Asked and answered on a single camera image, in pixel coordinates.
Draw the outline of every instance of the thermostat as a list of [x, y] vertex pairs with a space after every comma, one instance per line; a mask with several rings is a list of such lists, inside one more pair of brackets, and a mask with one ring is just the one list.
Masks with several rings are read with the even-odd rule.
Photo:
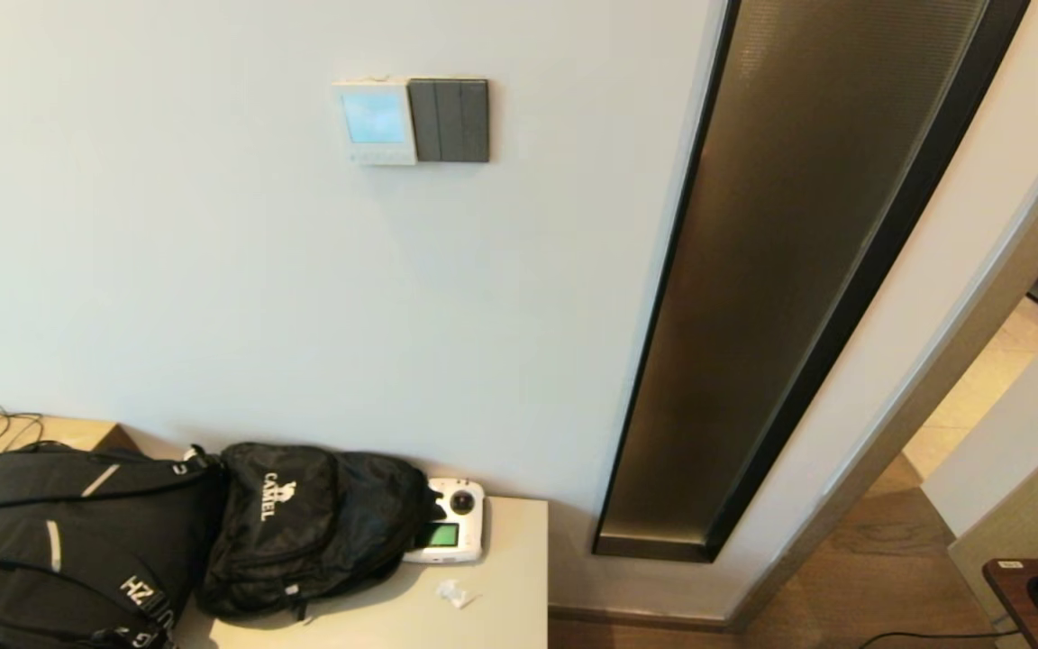
[[429, 486], [438, 494], [435, 504], [443, 518], [428, 522], [415, 538], [415, 549], [403, 556], [413, 564], [474, 562], [483, 555], [482, 486], [464, 478], [432, 478]]
[[333, 83], [349, 156], [355, 164], [415, 164], [415, 128], [407, 79]]

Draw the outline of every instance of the tile floor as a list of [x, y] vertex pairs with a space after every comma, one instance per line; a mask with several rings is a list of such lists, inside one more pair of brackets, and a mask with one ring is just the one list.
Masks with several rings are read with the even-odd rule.
[[1037, 352], [1038, 304], [1026, 297], [903, 449], [920, 478], [955, 451]]

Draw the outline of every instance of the door frame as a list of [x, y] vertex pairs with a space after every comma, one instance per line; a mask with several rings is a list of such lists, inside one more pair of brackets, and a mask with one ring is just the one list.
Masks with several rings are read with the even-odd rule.
[[[874, 225], [864, 248], [853, 258], [850, 274], [839, 285], [839, 292], [829, 298], [828, 312], [816, 326], [811, 344], [802, 350], [798, 366], [782, 388], [783, 395], [775, 402], [774, 409], [768, 414], [766, 423], [757, 431], [757, 438], [749, 443], [750, 449], [744, 465], [741, 468], [730, 468], [730, 472], [734, 474], [734, 480], [727, 486], [723, 503], [710, 520], [706, 521], [703, 538], [694, 541], [694, 539], [668, 537], [667, 534], [660, 534], [654, 538], [650, 535], [622, 536], [605, 531], [604, 528], [608, 521], [612, 498], [617, 497], [619, 470], [626, 464], [637, 463], [634, 457], [627, 459], [624, 451], [629, 447], [637, 409], [641, 406], [639, 387], [644, 385], [648, 362], [652, 357], [655, 329], [659, 324], [664, 301], [667, 299], [668, 285], [671, 285], [668, 278], [675, 265], [677, 247], [680, 245], [684, 222], [688, 217], [687, 210], [695, 189], [696, 177], [701, 173], [701, 166], [704, 166], [705, 138], [717, 106], [718, 90], [723, 81], [728, 58], [732, 53], [738, 13], [745, 2], [746, 0], [726, 2], [720, 34], [716, 42], [713, 60], [710, 62], [710, 81], [704, 94], [703, 110], [695, 127], [663, 268], [659, 273], [658, 290], [655, 292], [652, 314], [648, 320], [646, 342], [638, 357], [638, 370], [635, 373], [629, 406], [619, 435], [618, 451], [606, 485], [598, 525], [593, 536], [593, 555], [688, 563], [715, 562], [761, 489], [761, 485], [767, 480], [775, 460], [778, 460], [784, 447], [808, 412], [812, 401], [819, 394], [832, 366], [839, 360], [844, 347], [859, 325], [862, 317], [871, 306], [878, 289], [909, 239], [911, 229], [918, 224], [927, 202], [935, 193], [953, 156], [959, 151], [959, 143], [975, 119], [984, 96], [991, 87], [993, 77], [1014, 39], [1014, 33], [1021, 24], [1030, 0], [996, 1], [986, 4], [980, 13], [976, 30], [965, 43], [962, 58], [948, 81], [946, 93], [939, 99], [938, 108], [926, 132], [920, 136], [918, 151], [907, 163], [897, 190], [886, 201], [885, 213]], [[646, 431], [640, 428], [638, 434], [646, 434]]]
[[1004, 325], [1038, 277], [1038, 193], [1001, 247], [985, 275], [936, 341], [933, 351], [912, 374], [889, 413], [877, 424], [856, 459], [843, 469], [836, 487], [816, 506], [782, 555], [728, 617], [729, 631], [746, 628], [788, 579], [868, 492], [886, 465], [903, 452], [911, 436], [944, 401], [984, 346]]

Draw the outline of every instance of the light switch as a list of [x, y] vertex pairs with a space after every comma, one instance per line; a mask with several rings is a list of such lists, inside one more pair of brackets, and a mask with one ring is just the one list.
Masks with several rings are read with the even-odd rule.
[[419, 161], [487, 161], [490, 118], [486, 79], [411, 79]]

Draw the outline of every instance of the backpack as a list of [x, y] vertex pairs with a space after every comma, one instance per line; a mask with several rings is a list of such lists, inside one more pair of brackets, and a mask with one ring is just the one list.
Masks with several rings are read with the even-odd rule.
[[196, 451], [0, 454], [1, 649], [173, 646], [226, 497], [218, 460]]
[[399, 568], [437, 494], [407, 461], [372, 453], [238, 443], [222, 533], [194, 599], [243, 619], [377, 584]]

